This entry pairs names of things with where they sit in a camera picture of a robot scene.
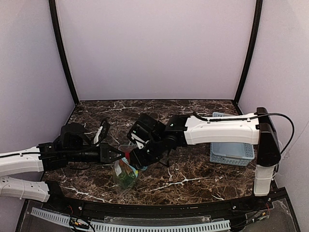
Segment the light blue plastic basket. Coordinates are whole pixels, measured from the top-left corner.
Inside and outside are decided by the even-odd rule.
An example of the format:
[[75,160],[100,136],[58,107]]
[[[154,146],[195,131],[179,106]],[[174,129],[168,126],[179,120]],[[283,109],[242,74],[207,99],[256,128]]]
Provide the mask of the light blue plastic basket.
[[210,145],[210,162],[245,167],[254,158],[252,144],[211,143]]

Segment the right black frame post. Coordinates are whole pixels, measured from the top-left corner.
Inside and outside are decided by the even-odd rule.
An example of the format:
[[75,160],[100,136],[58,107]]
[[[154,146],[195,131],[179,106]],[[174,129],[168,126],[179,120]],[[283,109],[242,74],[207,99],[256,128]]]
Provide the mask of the right black frame post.
[[244,90],[244,86],[247,80],[248,72],[251,66],[251,61],[254,53],[254,48],[256,44],[256,39],[259,31],[260,19],[262,14],[263,8],[263,0],[256,0],[255,1],[255,9],[254,9],[254,16],[253,16],[253,23],[252,23],[252,30],[250,33],[250,39],[248,43],[248,49],[246,53],[246,57],[244,60],[242,72],[239,79],[239,84],[233,99],[233,104],[235,107],[239,106],[239,101]]

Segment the clear zip top bag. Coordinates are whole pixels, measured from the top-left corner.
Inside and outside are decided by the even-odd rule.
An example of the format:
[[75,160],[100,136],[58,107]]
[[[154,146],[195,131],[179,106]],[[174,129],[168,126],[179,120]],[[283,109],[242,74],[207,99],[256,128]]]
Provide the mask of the clear zip top bag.
[[113,165],[113,181],[117,194],[125,195],[132,189],[139,178],[139,171],[129,165],[129,153],[135,148],[133,145],[120,145],[119,150],[125,156]]

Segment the black front rail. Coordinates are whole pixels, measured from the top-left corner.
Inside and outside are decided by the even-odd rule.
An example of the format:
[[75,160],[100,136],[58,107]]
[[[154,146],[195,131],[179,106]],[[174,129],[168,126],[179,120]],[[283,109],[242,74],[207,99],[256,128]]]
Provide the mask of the black front rail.
[[44,207],[73,213],[75,216],[86,218],[129,217],[129,218],[176,218],[189,216],[211,215],[241,216],[245,213],[265,210],[268,198],[243,197],[238,199],[180,205],[129,205],[116,203],[99,203],[65,197],[63,194],[52,196]]

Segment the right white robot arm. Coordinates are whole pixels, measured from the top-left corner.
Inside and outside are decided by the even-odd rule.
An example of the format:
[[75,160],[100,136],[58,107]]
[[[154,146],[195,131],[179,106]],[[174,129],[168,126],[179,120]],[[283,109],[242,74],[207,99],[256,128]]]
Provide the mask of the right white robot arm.
[[284,152],[280,149],[277,132],[266,108],[240,116],[202,117],[172,116],[167,124],[141,114],[133,124],[128,139],[137,145],[126,158],[135,169],[159,162],[165,152],[178,147],[206,143],[245,143],[256,145],[257,161],[253,193],[267,196],[276,165]]

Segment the green grapes bunch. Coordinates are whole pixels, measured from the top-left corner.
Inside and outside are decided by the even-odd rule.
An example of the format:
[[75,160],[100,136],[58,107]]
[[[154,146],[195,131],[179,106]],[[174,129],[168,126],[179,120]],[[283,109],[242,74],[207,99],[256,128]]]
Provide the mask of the green grapes bunch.
[[139,172],[130,166],[121,166],[116,169],[116,183],[123,189],[131,187],[137,180]]

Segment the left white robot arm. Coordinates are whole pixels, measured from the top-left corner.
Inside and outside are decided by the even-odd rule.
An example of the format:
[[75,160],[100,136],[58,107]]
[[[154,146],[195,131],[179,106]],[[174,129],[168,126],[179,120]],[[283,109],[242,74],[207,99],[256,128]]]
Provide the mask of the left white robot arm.
[[46,172],[66,167],[69,162],[110,164],[125,153],[104,142],[110,124],[103,120],[93,139],[78,123],[62,126],[60,135],[50,143],[0,155],[0,195],[43,203],[63,198],[55,181],[26,181],[13,178],[14,174]]

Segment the left black frame post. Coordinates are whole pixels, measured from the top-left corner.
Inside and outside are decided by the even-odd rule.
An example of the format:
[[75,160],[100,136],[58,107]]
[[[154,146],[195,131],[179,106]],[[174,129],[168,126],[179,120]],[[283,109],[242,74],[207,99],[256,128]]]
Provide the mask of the left black frame post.
[[69,68],[69,63],[67,60],[64,44],[63,44],[63,39],[61,35],[61,29],[60,29],[60,23],[59,23],[59,18],[58,18],[58,13],[57,13],[57,6],[56,6],[56,1],[55,0],[49,0],[49,10],[50,10],[50,16],[52,20],[52,25],[53,25],[53,31],[56,39],[56,44],[58,48],[58,53],[60,57],[60,61],[62,64],[62,68],[64,71],[64,75],[66,78],[66,82],[69,87],[69,91],[71,94],[71,97],[73,99],[74,105],[77,105],[79,103],[79,98],[77,95],[77,91],[75,89],[75,85],[73,83],[73,78],[70,72]]

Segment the black frame post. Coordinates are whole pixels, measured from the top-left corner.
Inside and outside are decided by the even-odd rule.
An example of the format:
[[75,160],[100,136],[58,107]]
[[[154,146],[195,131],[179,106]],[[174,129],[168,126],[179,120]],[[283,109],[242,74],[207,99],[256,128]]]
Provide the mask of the black frame post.
[[56,39],[56,44],[58,48],[58,53],[60,57],[60,61],[62,64],[62,68],[64,71],[64,75],[66,78],[66,82],[69,87],[69,91],[71,94],[71,97],[73,99],[74,105],[77,105],[79,103],[79,98],[77,95],[77,91],[75,89],[75,85],[73,83],[73,78],[70,72],[69,68],[69,63],[67,60],[64,44],[63,44],[63,39],[61,35],[61,29],[60,29],[60,23],[59,23],[59,18],[58,18],[58,13],[57,13],[57,6],[56,6],[56,1],[55,0],[49,0],[49,10],[50,10],[50,16],[52,20],[52,25],[53,25],[53,31]]
[[239,106],[239,101],[244,90],[244,86],[247,80],[248,72],[251,66],[251,61],[254,53],[254,48],[256,44],[256,39],[259,31],[260,19],[262,14],[263,8],[263,0],[256,0],[255,1],[255,9],[254,9],[254,16],[253,16],[253,23],[252,23],[252,30],[250,33],[250,39],[248,43],[248,49],[246,53],[246,57],[244,60],[242,72],[239,79],[239,84],[233,99],[233,104],[235,107]]

